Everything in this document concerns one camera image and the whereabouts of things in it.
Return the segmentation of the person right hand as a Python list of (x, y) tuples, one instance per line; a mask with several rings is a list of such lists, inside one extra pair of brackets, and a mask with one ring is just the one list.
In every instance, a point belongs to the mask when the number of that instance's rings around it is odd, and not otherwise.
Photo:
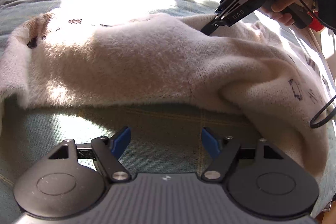
[[(313, 0), (302, 0), (309, 8), (313, 7)], [(294, 24), (294, 19), (289, 13), (283, 12), (283, 10), (290, 6), (291, 4), (296, 3), (303, 7), (302, 3), (299, 0), (277, 0), (273, 3), (272, 8), (266, 9), (262, 7), (260, 10), (267, 14), (271, 19), (276, 20), (277, 22), (283, 24), (284, 26), (291, 26)]]

